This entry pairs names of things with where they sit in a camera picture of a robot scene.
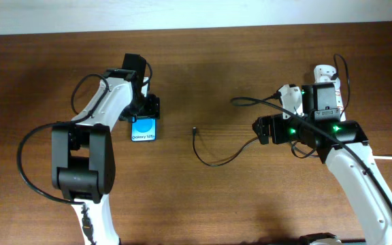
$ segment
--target black cable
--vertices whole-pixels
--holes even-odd
[[[331,80],[335,80],[335,79],[337,79],[340,76],[340,73],[338,71],[337,56],[340,57],[343,60],[344,68],[346,69],[346,80],[347,80],[347,103],[344,106],[344,110],[341,112],[341,115],[340,115],[340,117],[341,117],[343,115],[343,113],[346,111],[347,106],[348,106],[348,102],[350,101],[350,77],[348,75],[347,62],[344,59],[344,57],[341,56],[341,54],[334,54],[333,55],[333,61],[335,63],[335,69],[336,69],[337,72],[332,76]]]
[[[234,105],[234,101],[237,100],[247,100],[247,101],[253,101],[253,102],[258,102],[258,103],[262,103],[263,105],[268,105],[272,108],[275,108],[277,110],[280,110],[281,112],[284,112],[290,116],[292,116],[293,118],[296,118],[300,123],[302,123],[303,125],[309,127],[311,130],[313,130],[314,132],[326,137],[327,139],[329,139],[330,141],[332,141],[333,143],[338,144],[339,146],[341,146],[342,148],[344,148],[359,164],[360,166],[364,169],[364,174],[367,174],[370,179],[372,180],[372,182],[376,185],[376,188],[378,189],[379,193],[382,195],[382,198],[385,200],[385,202],[388,205],[388,208],[390,209],[391,213],[392,213],[392,203],[391,200],[388,198],[388,195],[385,193],[384,189],[381,187],[379,181],[376,179],[376,177],[374,176],[372,170],[367,167],[367,165],[361,160],[361,158],[358,157],[358,155],[352,150],[350,149],[348,146],[346,146],[343,142],[341,142],[340,140],[337,140],[336,138],[330,136],[330,134],[324,132],[323,130],[319,129],[318,127],[315,127],[313,124],[307,122],[306,120],[302,119],[300,116],[295,115],[294,113],[281,108],[273,103],[270,102],[266,102],[266,101],[262,101],[260,99],[255,99],[255,98],[250,98],[250,97],[236,97],[231,99],[231,103]]]
[[[100,96],[100,98],[96,101],[95,105],[93,106],[93,108],[88,111],[87,115],[84,116],[83,118],[77,119],[77,120],[72,120],[72,121],[68,121],[68,122],[53,122],[53,123],[48,123],[46,125],[42,125],[39,127],[36,127],[35,129],[31,130],[29,133],[27,133],[24,138],[22,139],[22,141],[19,143],[19,147],[18,147],[18,152],[16,155],[16,163],[18,166],[18,171],[20,176],[22,177],[22,179],[25,181],[25,183],[27,184],[27,186],[29,188],[31,188],[33,191],[35,191],[36,193],[38,193],[41,196],[44,196],[50,200],[53,201],[57,201],[60,203],[66,203],[66,204],[71,204],[71,205],[83,205],[84,202],[82,201],[71,201],[71,200],[66,200],[66,199],[61,199],[58,197],[54,197],[46,192],[44,192],[43,190],[39,189],[37,186],[35,186],[28,178],[27,175],[24,172],[24,169],[22,167],[22,149],[24,148],[25,143],[28,141],[28,139],[33,136],[35,133],[42,131],[44,129],[50,128],[50,127],[54,127],[54,126],[70,126],[70,125],[75,125],[76,123],[80,123],[82,121],[87,120],[88,118],[90,118],[93,113],[95,112],[96,108],[98,107],[98,105],[101,103],[102,99],[105,97],[105,94],[108,92],[109,90],[109,84],[108,81],[101,75],[99,74],[89,74],[87,76],[85,76],[83,79],[81,79],[81,81],[77,84],[76,89],[78,89],[79,85],[85,81],[85,79],[92,77],[92,76],[96,76],[98,78],[101,78],[104,82],[105,82],[105,89],[102,93],[102,95]]]
[[[298,143],[298,141],[296,141],[296,142],[294,142],[294,143],[292,143],[292,144],[291,144],[291,142],[290,142],[290,144],[291,144],[291,152],[293,153],[293,155],[294,155],[295,157],[300,158],[300,159],[305,159],[305,158],[307,158],[307,157],[312,157],[312,158],[317,158],[317,157],[319,157],[319,156],[314,156],[314,155],[313,155],[313,153],[316,151],[316,149],[312,149],[309,153],[305,153],[305,152],[303,152],[302,150],[300,150],[299,148],[296,147],[296,144],[297,144],[297,143]],[[296,150],[297,150],[298,152],[302,153],[303,156],[302,156],[302,157],[297,156]]]
[[[280,92],[274,93],[272,96],[269,96],[265,99],[262,99],[263,101],[268,101],[269,99],[279,99],[281,96]],[[247,104],[236,104],[234,106],[252,106],[252,105],[257,105],[258,102],[252,102],[252,103],[247,103]]]
[[[197,129],[196,129],[195,127],[193,127],[193,151],[195,152],[196,157],[197,157],[203,164],[207,165],[208,167],[220,167],[220,166],[223,166],[223,165],[225,165],[225,164],[230,163],[232,160],[234,160],[236,157],[238,157],[238,155],[239,155],[240,153],[242,153],[242,151],[243,151],[244,149],[246,149],[251,143],[253,143],[253,142],[255,142],[255,141],[258,140],[258,138],[255,137],[255,138],[253,138],[253,139],[247,141],[247,142],[246,142],[246,143],[245,143],[245,144],[244,144],[244,145],[243,145],[234,155],[230,156],[230,159],[229,159],[228,161],[225,161],[224,163],[220,163],[220,164],[211,164],[211,163],[206,163],[206,162],[205,162],[204,160],[202,160],[201,157],[197,154],[196,147],[195,147],[195,136],[196,136],[196,133],[197,133]]]
[[[143,86],[147,85],[148,83],[150,83],[150,80],[152,79],[152,67],[150,66],[150,64],[148,62],[146,62],[148,68],[149,68],[149,78],[147,79],[146,82],[143,83]],[[87,80],[87,78],[91,77],[91,76],[100,76],[100,78],[102,79],[103,76],[99,75],[99,74],[90,74],[85,76],[83,79],[81,79],[81,81],[78,82],[78,84],[75,86],[75,89],[72,92],[71,95],[71,108],[72,108],[72,112],[74,112],[75,114],[79,114],[76,109],[75,109],[75,105],[74,105],[74,100],[75,100],[75,94],[78,91],[78,89],[80,88],[80,86]]]
[[[149,78],[146,82],[143,83],[143,86],[147,85],[148,83],[150,83],[150,80],[152,79],[152,67],[150,66],[150,64],[148,62],[146,62],[146,64],[148,65],[149,68]]]
[[[80,88],[80,86],[87,80],[87,78],[91,78],[91,77],[97,77],[97,78],[101,78],[104,82],[105,82],[105,86],[107,87],[107,91],[109,90],[109,84],[106,78],[104,78],[102,75],[99,74],[89,74],[85,77],[83,77],[78,84],[75,86],[75,89],[72,91],[72,95],[71,95],[71,108],[72,108],[72,112],[74,112],[75,114],[79,114],[76,110],[75,110],[75,106],[74,106],[74,99],[75,99],[75,94],[78,91],[78,89]]]

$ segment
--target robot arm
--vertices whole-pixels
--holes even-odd
[[[392,192],[380,175],[370,146],[362,142],[347,144],[347,146],[373,171],[392,203]],[[368,175],[363,173],[359,163],[345,149],[335,148],[329,151],[325,163],[346,193],[361,224],[367,244],[392,244],[392,213],[377,186]]]
[[[314,70],[318,76],[319,71],[320,69]],[[328,166],[346,193],[362,226],[367,244],[392,244],[392,210],[388,205],[392,205],[392,192],[380,175],[368,139],[359,124],[345,120],[345,114],[340,117],[342,108],[337,100],[340,93],[338,88],[337,94],[336,82],[321,82],[317,75],[316,84],[304,85],[301,89],[295,85],[283,86],[277,93],[283,108],[348,146],[371,169],[378,184],[372,182],[363,166],[346,149],[285,112],[260,117],[252,127],[262,144],[268,144],[269,137],[272,137],[274,144],[297,140],[315,149],[322,163]],[[312,241],[327,244],[319,240]]]
[[[140,55],[126,54],[122,69],[103,74],[106,81],[100,81],[94,97],[72,120],[88,116],[100,100],[91,117],[52,129],[52,184],[65,199],[84,203],[72,207],[85,244],[120,243],[109,203],[116,171],[110,133],[117,120],[132,123],[137,118],[159,117],[159,98],[148,95],[145,66]],[[89,149],[88,157],[74,156],[81,147]]]

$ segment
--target wooden table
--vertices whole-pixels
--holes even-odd
[[[363,234],[346,196],[317,159],[299,160],[286,145],[253,144],[235,161],[209,168],[254,137],[251,124],[277,111],[235,108],[232,97],[263,98],[283,84],[313,83],[318,64],[348,61],[351,101],[374,154],[392,154],[392,22],[276,27],[0,36],[0,244],[81,244],[71,207],[29,189],[16,169],[20,139],[32,128],[73,117],[69,98],[89,73],[120,67],[142,54],[161,98],[158,139],[133,143],[130,126],[112,132],[116,181],[114,226],[128,244],[275,242],[316,232],[342,239]],[[342,91],[346,101],[345,77]],[[97,90],[89,80],[81,109]],[[24,168],[39,187],[51,185],[50,132],[24,149]],[[377,162],[392,190],[392,161]]]

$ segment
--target phone screen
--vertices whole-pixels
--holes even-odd
[[[156,138],[157,124],[155,119],[138,119],[131,124],[131,140],[133,142],[153,141]]]

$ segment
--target blue circle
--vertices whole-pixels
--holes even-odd
[[[135,129],[140,133],[145,133],[152,128],[152,120],[138,120],[135,122]]]

